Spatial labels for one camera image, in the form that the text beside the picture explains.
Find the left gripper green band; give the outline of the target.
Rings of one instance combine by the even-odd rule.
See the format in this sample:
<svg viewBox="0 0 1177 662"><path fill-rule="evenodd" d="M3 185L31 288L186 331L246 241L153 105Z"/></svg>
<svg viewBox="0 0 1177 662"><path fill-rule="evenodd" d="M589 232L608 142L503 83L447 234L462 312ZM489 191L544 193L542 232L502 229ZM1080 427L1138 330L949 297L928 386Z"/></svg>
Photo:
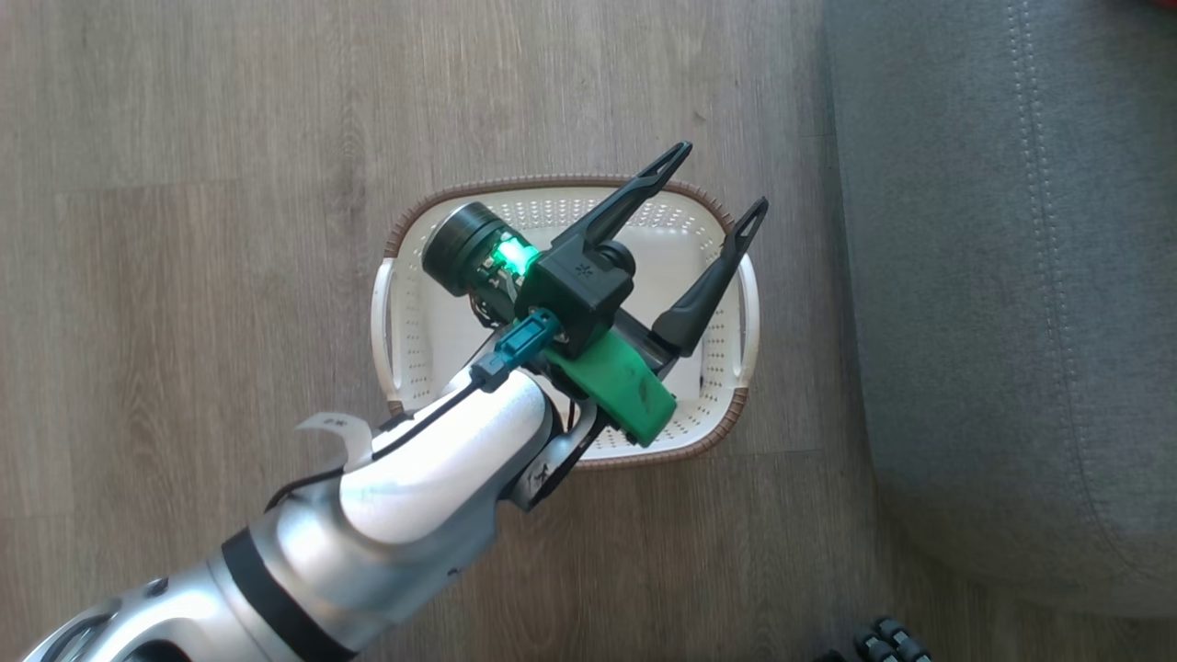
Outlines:
<svg viewBox="0 0 1177 662"><path fill-rule="evenodd" d="M691 151L692 143L676 143L556 236L546 249L548 274L598 277L617 271L634 276L634 256L614 243L616 236L645 201L663 191ZM653 323L652 335L677 356L689 357L698 347L769 207L769 198L754 201L709 269ZM543 358L573 393L585 395L630 441L647 446L672 418L676 402L639 351L610 327L592 347L568 360L556 352L565 337L554 315L536 307L526 317L516 315L526 269L546 250L537 249L483 201L471 201L439 223L421 260L423 269L450 294L468 297L485 323L505 330L488 356L476 360L476 385L493 391L514 369Z"/></svg>

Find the beige perforated plastic laundry basket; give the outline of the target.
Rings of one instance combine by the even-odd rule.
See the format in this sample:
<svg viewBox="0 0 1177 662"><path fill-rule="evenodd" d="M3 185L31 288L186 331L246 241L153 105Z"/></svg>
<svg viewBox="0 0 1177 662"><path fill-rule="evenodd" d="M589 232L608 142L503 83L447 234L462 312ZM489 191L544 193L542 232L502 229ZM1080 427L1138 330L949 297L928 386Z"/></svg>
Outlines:
<svg viewBox="0 0 1177 662"><path fill-rule="evenodd" d="M371 355L391 413L428 405L488 337L468 302L450 296L424 272L428 236L466 201L483 201L508 226L546 249L559 232L620 188L623 176L506 177L430 194L392 226L371 293ZM714 197L669 183L621 229L638 262L625 310L646 325L669 309L714 262L734 218ZM686 461L736 426L747 406L760 353L762 305L752 260L744 257L701 343L669 373L674 416L650 446L605 431L583 456L583 470Z"/></svg>

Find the grey fabric sofa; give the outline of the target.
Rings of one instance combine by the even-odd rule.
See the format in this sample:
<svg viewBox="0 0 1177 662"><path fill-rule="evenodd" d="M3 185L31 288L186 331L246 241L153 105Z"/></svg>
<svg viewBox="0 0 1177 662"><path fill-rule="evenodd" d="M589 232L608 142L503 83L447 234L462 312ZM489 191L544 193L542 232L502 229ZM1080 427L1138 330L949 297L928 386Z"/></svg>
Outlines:
<svg viewBox="0 0 1177 662"><path fill-rule="evenodd" d="M925 552L1177 618L1177 8L827 0L865 425Z"/></svg>

